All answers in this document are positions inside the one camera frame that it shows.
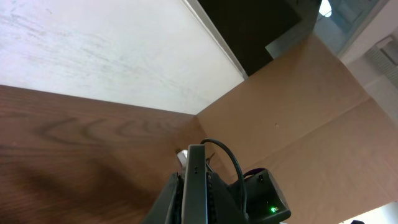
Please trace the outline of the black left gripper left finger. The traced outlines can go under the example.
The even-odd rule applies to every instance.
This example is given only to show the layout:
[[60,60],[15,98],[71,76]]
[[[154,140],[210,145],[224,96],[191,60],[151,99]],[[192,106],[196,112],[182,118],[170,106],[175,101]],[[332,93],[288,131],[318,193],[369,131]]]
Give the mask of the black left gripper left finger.
[[173,173],[142,224],[181,224],[183,179]]

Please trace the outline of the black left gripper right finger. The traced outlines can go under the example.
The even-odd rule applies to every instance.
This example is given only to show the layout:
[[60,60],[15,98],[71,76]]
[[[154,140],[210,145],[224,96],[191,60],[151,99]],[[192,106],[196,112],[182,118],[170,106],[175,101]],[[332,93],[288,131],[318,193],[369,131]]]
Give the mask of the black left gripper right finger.
[[209,224],[248,223],[216,173],[207,173],[207,211]]

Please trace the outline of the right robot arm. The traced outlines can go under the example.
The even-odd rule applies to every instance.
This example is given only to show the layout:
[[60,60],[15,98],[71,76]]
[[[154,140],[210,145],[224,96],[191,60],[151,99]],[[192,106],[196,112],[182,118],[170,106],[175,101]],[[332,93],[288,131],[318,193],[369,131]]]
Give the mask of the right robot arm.
[[253,169],[246,172],[243,177],[247,193],[246,213],[241,213],[239,182],[223,184],[235,209],[227,210],[221,223],[281,223],[290,218],[292,212],[269,170]]

